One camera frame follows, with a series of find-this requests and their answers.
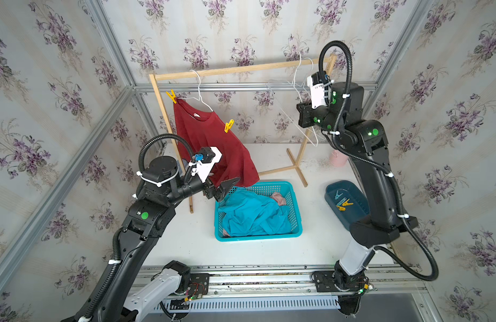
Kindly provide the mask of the white wire hanger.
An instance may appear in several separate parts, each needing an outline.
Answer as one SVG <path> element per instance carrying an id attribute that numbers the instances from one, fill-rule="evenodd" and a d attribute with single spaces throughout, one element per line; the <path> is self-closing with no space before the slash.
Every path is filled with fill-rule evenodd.
<path id="1" fill-rule="evenodd" d="M 291 63 L 295 63 L 295 66 L 293 67 L 292 80 L 288 81 L 287 85 L 291 87 L 291 90 L 298 98 L 295 105 L 296 115 L 293 115 L 290 108 L 285 107 L 285 103 L 282 103 L 278 99 L 277 94 L 275 93 L 275 83 L 269 82 L 267 88 L 270 94 L 274 96 L 273 103 L 279 110 L 279 119 L 288 126 L 291 125 L 295 127 L 300 134 L 303 135 L 302 143 L 305 145 L 311 144 L 313 147 L 317 147 L 320 143 L 320 138 L 316 131 L 319 119 L 315 113 L 318 112 L 318 108 L 321 104 L 325 103 L 324 99 L 320 99 L 324 86 L 321 82 L 314 79 L 312 71 L 316 63 L 311 58 L 298 53 L 298 59 L 291 60 Z M 305 66 L 306 63 L 309 63 L 311 66 L 310 74 L 307 77 L 304 77 L 303 81 L 299 83 L 297 81 L 298 71 L 302 66 Z"/>

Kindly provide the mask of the turquoise t-shirt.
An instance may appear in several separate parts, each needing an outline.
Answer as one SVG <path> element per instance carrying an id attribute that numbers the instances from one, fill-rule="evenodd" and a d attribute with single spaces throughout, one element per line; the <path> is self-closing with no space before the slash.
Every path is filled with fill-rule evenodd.
<path id="1" fill-rule="evenodd" d="M 244 188 L 229 194 L 218 207 L 222 230 L 229 237 L 273 236 L 292 233 L 287 205 Z"/>

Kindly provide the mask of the pink t-shirt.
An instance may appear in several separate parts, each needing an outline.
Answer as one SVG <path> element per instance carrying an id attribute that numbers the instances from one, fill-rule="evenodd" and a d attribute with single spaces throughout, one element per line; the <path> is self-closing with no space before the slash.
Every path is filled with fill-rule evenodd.
<path id="1" fill-rule="evenodd" d="M 286 198 L 281 194 L 281 193 L 278 193 L 278 192 L 274 192 L 272 195 L 271 195 L 271 198 L 279 205 L 279 206 L 284 206 L 284 205 L 287 205 L 287 201 L 286 201 Z"/>

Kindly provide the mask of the dark red t-shirt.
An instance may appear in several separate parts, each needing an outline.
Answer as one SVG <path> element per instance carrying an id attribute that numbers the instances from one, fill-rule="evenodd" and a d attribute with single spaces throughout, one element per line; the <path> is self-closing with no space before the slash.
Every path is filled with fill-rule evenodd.
<path id="1" fill-rule="evenodd" d="M 212 168 L 210 180 L 218 186 L 232 178 L 240 178 L 237 186 L 252 186 L 259 181 L 258 171 L 249 151 L 232 131 L 225 132 L 225 122 L 216 113 L 199 111 L 187 101 L 174 103 L 176 134 L 185 139 L 193 152 L 203 147 L 216 147 L 221 160 Z"/>

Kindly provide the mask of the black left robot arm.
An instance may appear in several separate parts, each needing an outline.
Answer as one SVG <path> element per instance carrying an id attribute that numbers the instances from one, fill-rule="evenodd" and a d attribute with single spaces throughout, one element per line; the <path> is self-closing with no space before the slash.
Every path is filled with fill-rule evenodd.
<path id="1" fill-rule="evenodd" d="M 175 140 L 187 150 L 190 162 L 179 171 L 171 156 L 154 158 L 145 165 L 145 155 L 152 145 Z M 69 321 L 143 321 L 163 299 L 181 295 L 191 284 L 190 268 L 176 260 L 163 267 L 159 276 L 140 291 L 131 292 L 142 265 L 176 215 L 177 206 L 197 193 L 222 201 L 238 183 L 237 177 L 215 186 L 209 174 L 221 161 L 217 147 L 203 147 L 194 152 L 182 137 L 161 134 L 141 148 L 137 176 L 141 181 L 121 227 L 112 237 L 112 258 L 92 294 Z"/>

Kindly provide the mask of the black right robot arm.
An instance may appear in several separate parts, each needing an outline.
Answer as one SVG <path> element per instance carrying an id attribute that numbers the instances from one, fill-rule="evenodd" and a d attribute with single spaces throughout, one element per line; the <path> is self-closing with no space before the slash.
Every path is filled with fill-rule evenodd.
<path id="1" fill-rule="evenodd" d="M 331 48 L 338 48 L 344 54 L 347 69 L 344 82 L 334 82 L 324 70 L 324 59 Z M 350 48 L 340 40 L 327 43 L 320 52 L 318 71 L 308 77 L 311 102 L 297 105 L 299 126 L 319 127 L 329 145 L 348 156 L 369 204 L 369 214 L 350 225 L 352 240 L 335 264 L 333 284 L 339 291 L 362 293 L 367 282 L 367 264 L 378 251 L 385 252 L 417 279 L 432 282 L 439 276 L 438 264 L 414 232 L 417 218 L 403 205 L 398 180 L 391 170 L 383 125 L 362 117 L 363 89 L 352 81 L 352 68 Z M 409 233 L 425 254 L 431 266 L 430 274 L 416 272 L 385 248 L 402 232 Z"/>

